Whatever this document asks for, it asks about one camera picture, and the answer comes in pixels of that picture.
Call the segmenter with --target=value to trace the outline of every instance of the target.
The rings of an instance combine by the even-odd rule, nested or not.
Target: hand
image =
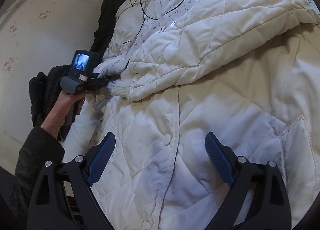
[[[82,106],[84,104],[85,95],[86,91],[75,95],[67,95],[67,93],[62,90],[52,110],[42,123],[41,128],[57,139],[60,127],[64,125],[66,116],[69,113],[73,103],[76,101],[79,101],[77,106],[77,115],[80,115]]]

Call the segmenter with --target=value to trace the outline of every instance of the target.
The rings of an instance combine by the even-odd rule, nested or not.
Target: black cable
[[[143,27],[143,25],[144,25],[144,22],[145,22],[145,20],[146,20],[146,17],[148,17],[149,19],[152,19],[152,20],[159,20],[161,17],[163,17],[163,16],[166,15],[167,13],[170,13],[170,12],[176,10],[185,0],[182,0],[181,3],[178,4],[175,8],[171,9],[169,12],[166,12],[164,15],[162,15],[162,16],[159,17],[159,18],[152,18],[152,17],[148,16],[148,15],[146,14],[146,12],[144,11],[144,9],[143,9],[142,1],[141,1],[141,0],[139,0],[139,1],[140,1],[141,10],[142,10],[142,12],[143,12],[143,22],[142,22],[142,25],[141,25],[141,27],[140,27],[140,30],[139,30],[139,32],[137,33],[136,36],[138,36],[139,33],[141,32],[142,27]],[[137,2],[137,0],[135,0],[134,3],[132,4],[132,1],[130,0],[131,6],[134,6],[134,5],[136,4],[136,2]]]

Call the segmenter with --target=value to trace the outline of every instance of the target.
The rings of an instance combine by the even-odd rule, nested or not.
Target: device handle
[[[208,133],[205,137],[205,149],[221,180],[232,187],[236,180],[233,167],[237,156],[230,147],[222,145],[213,132]]]
[[[77,112],[77,107],[78,107],[78,102],[76,101],[75,103],[72,104],[69,113],[66,116],[66,120],[64,122],[64,125],[71,125],[75,119],[76,119],[76,112]]]

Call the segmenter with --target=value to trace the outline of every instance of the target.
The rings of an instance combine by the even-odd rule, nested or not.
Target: handheld device
[[[230,186],[228,195],[205,230],[292,229],[288,194],[274,161],[257,164],[243,156],[237,157],[212,132],[206,135],[204,144],[221,180]],[[99,181],[115,146],[116,138],[109,132],[100,145],[91,147],[85,156],[80,155],[69,163],[57,165],[47,161],[32,193],[27,229],[114,230],[95,199],[91,186]],[[85,226],[76,223],[72,216],[63,181],[70,181],[72,185]],[[247,217],[234,226],[251,182],[256,182],[256,189]],[[318,217],[318,210],[314,210],[314,217]],[[189,220],[198,220],[203,225],[201,218]]]
[[[107,84],[107,78],[97,78],[93,69],[100,62],[100,54],[85,50],[77,50],[67,76],[60,80],[61,88],[68,94],[76,94],[83,90],[94,91]],[[64,125],[71,125],[75,121],[77,103],[74,103],[66,116]]]

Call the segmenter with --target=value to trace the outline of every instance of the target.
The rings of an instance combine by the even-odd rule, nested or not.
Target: black clothing
[[[33,128],[19,152],[15,182],[9,197],[11,211],[0,196],[0,226],[7,227],[1,229],[27,229],[28,207],[41,168],[48,160],[61,163],[63,156],[63,147],[52,135],[39,126]]]
[[[94,42],[90,49],[92,52],[100,53],[101,57],[106,51],[116,26],[116,13],[126,0],[103,0],[99,28],[94,33]]]
[[[31,100],[31,120],[33,126],[42,125],[43,121],[56,103],[62,90],[60,80],[68,75],[70,65],[57,66],[50,70],[48,76],[40,72],[29,82],[29,96]],[[70,125],[61,127],[61,135],[65,138]]]

